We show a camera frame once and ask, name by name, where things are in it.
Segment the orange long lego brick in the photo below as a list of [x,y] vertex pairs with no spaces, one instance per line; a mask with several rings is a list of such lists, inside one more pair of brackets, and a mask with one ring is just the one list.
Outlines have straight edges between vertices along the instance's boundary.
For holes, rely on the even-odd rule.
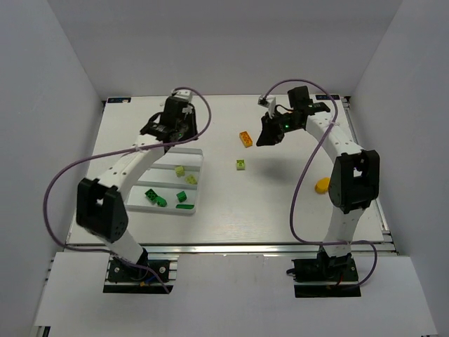
[[240,132],[239,138],[245,148],[251,147],[253,145],[253,140],[247,131]]

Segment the light green square lego brick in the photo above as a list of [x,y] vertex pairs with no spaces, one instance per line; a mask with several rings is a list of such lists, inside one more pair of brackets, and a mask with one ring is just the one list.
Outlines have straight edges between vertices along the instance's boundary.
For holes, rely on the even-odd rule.
[[176,166],[175,174],[178,178],[185,176],[185,168],[183,166]]

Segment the light green upturned lego brick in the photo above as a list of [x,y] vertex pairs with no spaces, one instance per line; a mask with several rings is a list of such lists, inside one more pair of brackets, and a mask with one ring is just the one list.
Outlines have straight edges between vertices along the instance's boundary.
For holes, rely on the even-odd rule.
[[246,169],[246,163],[243,159],[237,159],[236,160],[236,170],[237,171],[244,171]]

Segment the light green sloped lego brick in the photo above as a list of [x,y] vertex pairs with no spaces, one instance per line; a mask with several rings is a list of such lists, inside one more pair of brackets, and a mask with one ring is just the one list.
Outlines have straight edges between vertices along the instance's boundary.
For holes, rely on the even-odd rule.
[[197,185],[198,184],[198,179],[196,176],[190,174],[188,176],[185,177],[185,182],[189,185]]

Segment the dark green square lego brick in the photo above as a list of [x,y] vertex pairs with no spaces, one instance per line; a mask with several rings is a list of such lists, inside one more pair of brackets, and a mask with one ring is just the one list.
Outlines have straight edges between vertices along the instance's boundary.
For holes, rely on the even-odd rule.
[[179,193],[176,194],[177,200],[182,203],[184,201],[187,200],[187,194],[185,193],[185,191],[181,191]]

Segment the yellow round lego piece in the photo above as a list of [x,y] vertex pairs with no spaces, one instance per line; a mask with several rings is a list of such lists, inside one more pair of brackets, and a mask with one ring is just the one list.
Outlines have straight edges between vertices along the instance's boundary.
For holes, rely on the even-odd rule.
[[314,190],[318,194],[325,194],[328,192],[329,186],[330,186],[330,178],[325,177],[325,178],[320,179],[315,184]]

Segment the green lego plate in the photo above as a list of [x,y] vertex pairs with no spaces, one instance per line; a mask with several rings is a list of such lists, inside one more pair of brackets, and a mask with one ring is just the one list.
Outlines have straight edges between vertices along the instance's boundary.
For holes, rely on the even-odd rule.
[[193,204],[177,204],[176,209],[182,209],[182,210],[191,210],[194,208]]

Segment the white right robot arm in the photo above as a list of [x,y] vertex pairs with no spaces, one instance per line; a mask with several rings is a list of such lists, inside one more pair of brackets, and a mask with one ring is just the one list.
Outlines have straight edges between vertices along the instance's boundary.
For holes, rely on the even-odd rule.
[[286,133],[296,130],[304,130],[318,141],[333,163],[328,188],[333,212],[320,249],[329,258],[346,258],[361,216],[378,197],[380,156],[350,139],[337,124],[337,105],[314,102],[306,86],[289,90],[288,102],[290,107],[280,113],[274,96],[260,96],[258,104],[267,112],[261,118],[256,145],[276,145]]

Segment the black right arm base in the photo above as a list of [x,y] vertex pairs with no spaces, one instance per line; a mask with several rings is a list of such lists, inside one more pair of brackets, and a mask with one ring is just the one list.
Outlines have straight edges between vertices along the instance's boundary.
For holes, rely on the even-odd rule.
[[292,260],[286,274],[294,279],[296,298],[358,298],[358,272],[350,253],[329,257],[321,251],[315,258]]

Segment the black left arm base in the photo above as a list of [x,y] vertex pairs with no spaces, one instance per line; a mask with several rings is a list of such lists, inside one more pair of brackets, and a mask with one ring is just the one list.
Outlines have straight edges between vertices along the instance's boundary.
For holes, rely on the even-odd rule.
[[147,266],[158,275],[161,282],[148,270],[127,265],[116,258],[110,258],[103,293],[169,294],[175,283],[177,262],[156,258],[149,259]]

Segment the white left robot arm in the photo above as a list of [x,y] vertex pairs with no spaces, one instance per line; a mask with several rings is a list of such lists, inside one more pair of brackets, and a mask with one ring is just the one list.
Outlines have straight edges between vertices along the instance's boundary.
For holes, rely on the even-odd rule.
[[150,119],[140,129],[131,152],[97,178],[84,178],[78,184],[76,223],[131,264],[145,265],[147,252],[128,231],[126,197],[138,178],[175,143],[198,135],[192,96],[189,90],[174,92],[166,99],[159,121]]

